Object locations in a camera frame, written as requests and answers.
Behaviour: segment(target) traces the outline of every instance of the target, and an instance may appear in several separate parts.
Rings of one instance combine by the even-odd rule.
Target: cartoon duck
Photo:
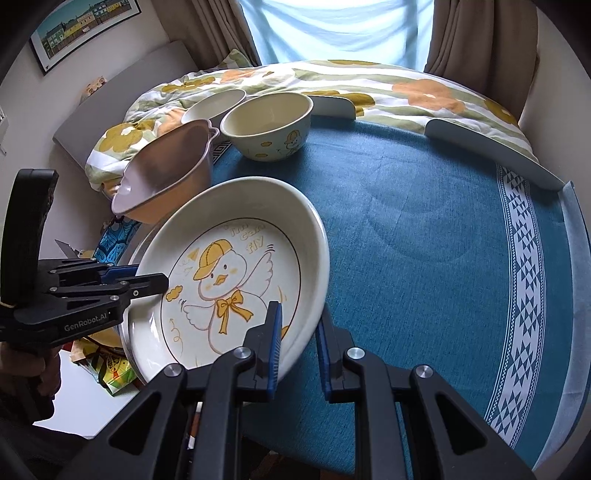
[[[223,354],[242,345],[246,331],[265,323],[267,304],[261,298],[273,276],[271,252],[265,253],[250,274],[246,259],[226,239],[212,242],[199,258],[199,305],[183,312],[197,330],[206,330],[209,345]]]
[[[290,151],[290,155],[299,150],[302,143],[302,137],[299,130],[292,130],[285,140],[285,147]]]

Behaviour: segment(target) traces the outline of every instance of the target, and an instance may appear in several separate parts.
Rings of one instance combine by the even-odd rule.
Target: ceramic plate
[[[247,177],[203,192],[160,229],[139,265],[138,275],[170,279],[165,295],[128,309],[128,348],[140,377],[149,381],[172,362],[212,363],[242,345],[277,300],[281,379],[320,319],[329,265],[322,221],[294,187]]]

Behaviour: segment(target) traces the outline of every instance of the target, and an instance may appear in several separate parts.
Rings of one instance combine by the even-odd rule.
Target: floral comforter
[[[112,196],[125,167],[149,142],[180,125],[199,100],[241,88],[249,96],[301,92],[348,98],[357,119],[423,133],[444,118],[491,137],[537,161],[515,118],[498,103],[423,72],[366,61],[297,61],[257,68],[189,73],[140,96],[122,124],[105,132],[87,162],[90,185]]]

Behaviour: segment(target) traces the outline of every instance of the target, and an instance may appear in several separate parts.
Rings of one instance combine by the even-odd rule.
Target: picture frame
[[[89,40],[139,15],[137,0],[67,0],[31,36],[43,75]]]

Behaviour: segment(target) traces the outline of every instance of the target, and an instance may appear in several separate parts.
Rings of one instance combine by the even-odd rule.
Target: white bowl
[[[208,119],[215,128],[220,128],[224,116],[239,105],[246,98],[246,92],[240,89],[226,90],[214,93],[203,100],[198,101],[181,117],[181,123],[186,124],[193,120]],[[218,138],[216,143],[226,140]]]
[[[133,300],[128,309],[126,348],[139,376],[150,381],[172,362],[213,362],[242,345],[278,300],[282,379],[320,319],[329,268],[322,221],[289,184],[246,177],[197,195],[164,224],[139,265],[138,275],[170,279],[165,295]]]
[[[301,93],[268,93],[231,110],[220,130],[251,160],[281,160],[306,141],[313,106],[312,99]]]

